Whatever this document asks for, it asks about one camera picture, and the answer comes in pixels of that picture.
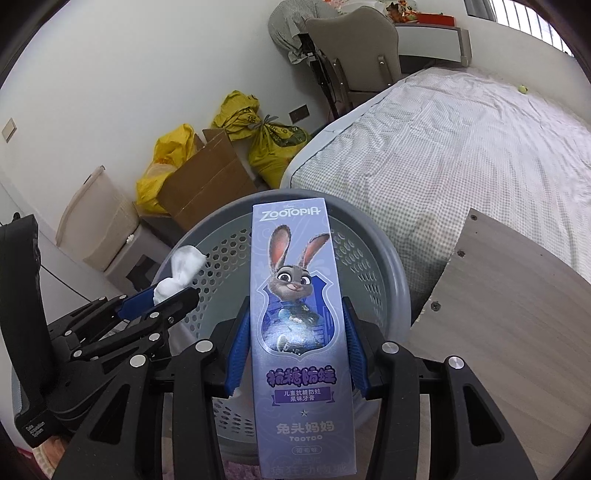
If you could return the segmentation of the left hand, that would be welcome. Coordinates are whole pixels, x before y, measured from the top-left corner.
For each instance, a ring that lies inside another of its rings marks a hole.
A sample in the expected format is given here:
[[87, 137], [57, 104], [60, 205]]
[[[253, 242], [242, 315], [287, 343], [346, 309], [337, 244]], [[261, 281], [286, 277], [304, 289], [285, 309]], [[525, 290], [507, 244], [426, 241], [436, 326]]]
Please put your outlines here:
[[68, 442], [65, 439], [52, 436], [38, 447], [18, 447], [17, 450], [35, 474], [41, 479], [51, 479], [67, 447]]

